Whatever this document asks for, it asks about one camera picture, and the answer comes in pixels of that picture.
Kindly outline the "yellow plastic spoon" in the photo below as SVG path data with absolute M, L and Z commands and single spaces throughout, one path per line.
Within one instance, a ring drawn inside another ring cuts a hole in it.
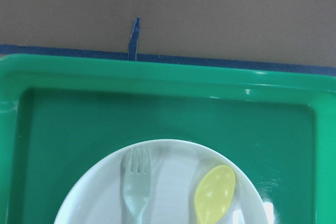
M 194 194 L 197 223 L 218 223 L 230 208 L 236 177 L 232 168 L 219 165 L 211 169 L 198 184 Z

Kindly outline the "white round plate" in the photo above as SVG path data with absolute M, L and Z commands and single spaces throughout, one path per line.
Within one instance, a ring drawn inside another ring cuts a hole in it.
M 206 146 L 171 139 L 129 145 L 97 162 L 68 193 L 55 223 L 126 223 L 122 160 L 133 148 L 151 150 L 151 198 L 142 223 L 197 223 L 196 188 L 219 165 L 233 169 L 236 185 L 230 208 L 218 223 L 273 223 L 272 203 L 262 201 L 255 186 L 233 162 Z

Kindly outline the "translucent plastic fork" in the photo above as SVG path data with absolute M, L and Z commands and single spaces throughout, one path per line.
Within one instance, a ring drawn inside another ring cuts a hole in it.
M 152 189 L 151 150 L 133 148 L 122 160 L 121 195 L 126 223 L 142 223 Z

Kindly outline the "green plastic tray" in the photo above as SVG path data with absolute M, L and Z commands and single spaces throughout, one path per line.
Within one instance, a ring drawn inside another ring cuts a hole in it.
M 52 223 L 94 163 L 174 138 L 233 161 L 277 223 L 335 223 L 335 78 L 39 55 L 1 59 L 1 223 Z

